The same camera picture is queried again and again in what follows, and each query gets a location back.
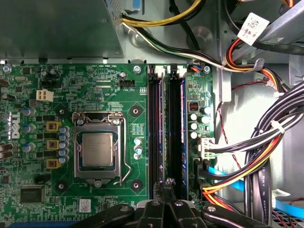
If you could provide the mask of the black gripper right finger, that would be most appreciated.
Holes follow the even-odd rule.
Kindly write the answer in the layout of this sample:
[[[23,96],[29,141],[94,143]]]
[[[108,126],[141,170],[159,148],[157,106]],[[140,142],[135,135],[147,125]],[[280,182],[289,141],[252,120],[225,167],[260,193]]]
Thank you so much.
[[[170,194],[165,201],[170,209],[176,228],[267,228],[268,225],[251,219],[239,212],[225,209],[215,204],[208,204],[196,210],[188,201],[177,199],[174,193],[174,178],[167,178],[165,187]]]

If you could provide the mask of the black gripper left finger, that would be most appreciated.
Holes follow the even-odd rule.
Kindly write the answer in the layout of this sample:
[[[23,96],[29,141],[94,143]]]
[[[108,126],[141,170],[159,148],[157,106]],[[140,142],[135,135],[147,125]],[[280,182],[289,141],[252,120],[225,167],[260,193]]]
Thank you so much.
[[[156,183],[153,199],[140,201],[134,209],[128,204],[116,204],[93,216],[85,218],[71,228],[162,228],[166,206],[167,182]]]

